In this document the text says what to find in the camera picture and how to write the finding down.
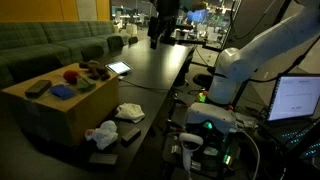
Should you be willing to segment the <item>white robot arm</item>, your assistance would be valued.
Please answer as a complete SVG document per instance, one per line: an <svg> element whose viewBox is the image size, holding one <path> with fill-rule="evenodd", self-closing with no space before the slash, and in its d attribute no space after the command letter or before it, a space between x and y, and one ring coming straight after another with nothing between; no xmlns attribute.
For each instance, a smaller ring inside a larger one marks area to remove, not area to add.
<svg viewBox="0 0 320 180"><path fill-rule="evenodd" d="M236 86L257 68L320 32L320 0L295 1L302 6L300 11L258 34L241 49L227 48L220 53L207 94L211 101L229 103Z"/></svg>

